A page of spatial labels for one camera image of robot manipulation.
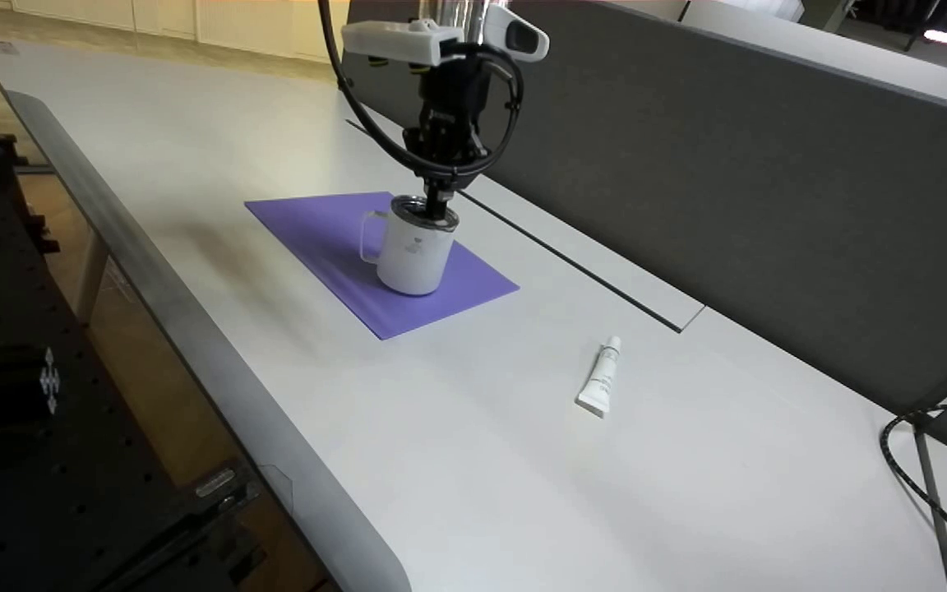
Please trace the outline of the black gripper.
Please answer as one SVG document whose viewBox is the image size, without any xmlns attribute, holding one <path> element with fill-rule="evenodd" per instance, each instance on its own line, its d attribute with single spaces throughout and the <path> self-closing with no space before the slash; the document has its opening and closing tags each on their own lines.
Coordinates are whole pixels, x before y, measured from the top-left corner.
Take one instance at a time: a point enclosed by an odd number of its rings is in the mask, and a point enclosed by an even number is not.
<svg viewBox="0 0 947 592">
<path fill-rule="evenodd" d="M 490 67 L 484 57 L 450 58 L 419 76 L 422 113 L 405 133 L 405 149 L 415 157 L 410 172 L 423 178 L 423 214 L 446 214 L 455 188 L 430 174 L 444 169 L 474 172 L 488 165 L 479 139 L 479 113 L 488 106 Z"/>
</svg>

